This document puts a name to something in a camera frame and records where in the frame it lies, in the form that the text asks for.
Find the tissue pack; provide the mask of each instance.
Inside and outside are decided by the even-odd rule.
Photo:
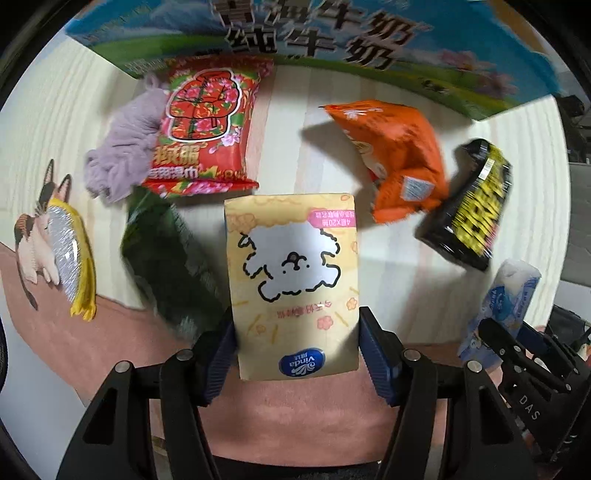
[[[243,380],[358,367],[358,246],[349,194],[225,202],[232,313]]]

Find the pink surface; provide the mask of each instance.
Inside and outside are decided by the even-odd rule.
[[[29,285],[39,304],[36,312],[20,285],[14,253],[2,244],[0,272],[17,331],[84,400],[94,396],[118,361],[156,364],[187,347],[150,312],[102,297],[92,322],[70,317],[65,295],[42,278]],[[456,345],[421,349],[432,359],[457,360]],[[440,407],[435,443],[443,439]],[[241,381],[233,367],[221,395],[200,412],[214,455],[270,465],[329,466],[381,459],[397,409],[375,394],[361,362],[355,372],[289,382]],[[162,436],[157,402],[152,432]]]

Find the blue label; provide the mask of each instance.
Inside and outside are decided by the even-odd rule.
[[[286,355],[279,362],[279,370],[288,377],[305,377],[324,366],[324,352],[317,348],[306,348],[293,355]]]
[[[497,322],[502,322],[511,314],[511,310],[513,310],[511,296],[505,292],[505,287],[503,286],[491,289],[490,296],[492,317]]]

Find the barcode sticker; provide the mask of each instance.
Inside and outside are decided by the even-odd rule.
[[[420,202],[431,195],[434,186],[433,183],[427,180],[404,177],[400,198],[407,202]]]
[[[480,171],[480,175],[478,175],[478,178],[481,180],[486,180],[494,164],[495,161],[492,158],[487,159],[486,163],[484,164],[484,167],[482,167],[482,170]]]

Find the purple fuzzy cloth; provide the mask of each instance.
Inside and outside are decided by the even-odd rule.
[[[155,77],[115,115],[103,144],[86,154],[84,181],[95,197],[116,202],[148,176],[168,92]]]

